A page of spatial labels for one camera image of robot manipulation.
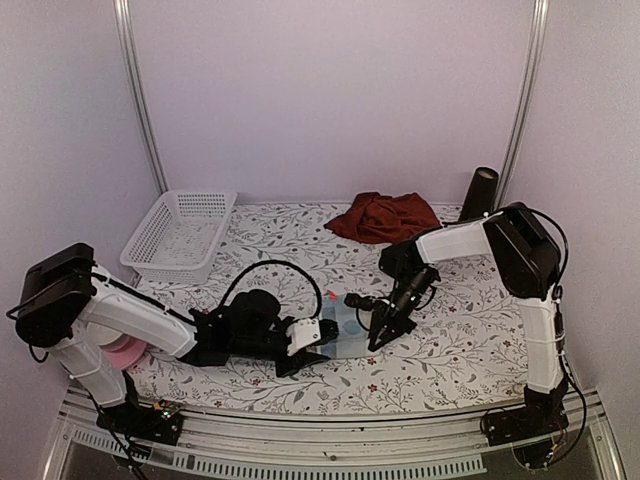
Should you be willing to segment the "blue orange patterned towel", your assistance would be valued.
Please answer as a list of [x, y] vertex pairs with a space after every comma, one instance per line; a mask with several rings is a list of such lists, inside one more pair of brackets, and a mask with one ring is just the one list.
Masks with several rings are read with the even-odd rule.
[[371, 313], [356, 311], [345, 303], [344, 292], [327, 290], [322, 297], [321, 318], [333, 320], [338, 326], [338, 336], [324, 345], [308, 347], [314, 353], [327, 356], [331, 360], [359, 359], [375, 357], [377, 352], [368, 349]]

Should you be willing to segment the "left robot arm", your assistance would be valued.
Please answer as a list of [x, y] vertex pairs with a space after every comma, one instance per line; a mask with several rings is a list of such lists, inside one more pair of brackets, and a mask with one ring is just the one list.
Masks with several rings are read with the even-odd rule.
[[128, 434], [148, 426], [132, 380], [110, 365], [87, 330], [98, 325], [141, 340], [196, 367], [223, 366], [232, 357], [264, 359], [287, 377], [327, 361], [316, 347], [337, 338], [338, 325], [318, 311], [305, 319], [281, 314], [270, 293], [253, 289], [224, 298], [209, 313], [182, 312], [121, 283], [73, 244], [27, 270], [19, 303], [10, 308], [17, 335], [47, 351]]

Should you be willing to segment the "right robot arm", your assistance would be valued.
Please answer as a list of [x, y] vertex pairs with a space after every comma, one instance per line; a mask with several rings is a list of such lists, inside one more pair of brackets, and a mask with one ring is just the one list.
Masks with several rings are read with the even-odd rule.
[[525, 402], [517, 427], [537, 436], [556, 417], [568, 375], [561, 360], [564, 328], [560, 312], [568, 250], [542, 225], [544, 215], [516, 202], [476, 220], [446, 224], [384, 249], [380, 268], [395, 286], [387, 300], [369, 307], [370, 351], [411, 332], [411, 314], [427, 289], [439, 281], [435, 264], [476, 255], [492, 257], [503, 288], [515, 299], [528, 355]]

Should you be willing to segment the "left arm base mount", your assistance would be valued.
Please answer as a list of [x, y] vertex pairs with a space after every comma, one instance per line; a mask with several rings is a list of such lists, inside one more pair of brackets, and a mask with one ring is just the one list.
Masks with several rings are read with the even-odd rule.
[[127, 438], [147, 440], [176, 446], [182, 433], [184, 417], [180, 413], [166, 415], [153, 407], [140, 406], [130, 401], [104, 407], [98, 405], [96, 424], [105, 430]]

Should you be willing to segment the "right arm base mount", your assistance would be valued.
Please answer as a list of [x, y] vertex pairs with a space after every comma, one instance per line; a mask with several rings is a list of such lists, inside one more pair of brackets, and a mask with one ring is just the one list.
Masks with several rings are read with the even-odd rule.
[[559, 389], [545, 394], [526, 387], [523, 407], [486, 413], [480, 420], [480, 430], [490, 446], [559, 432], [569, 425], [563, 398]]

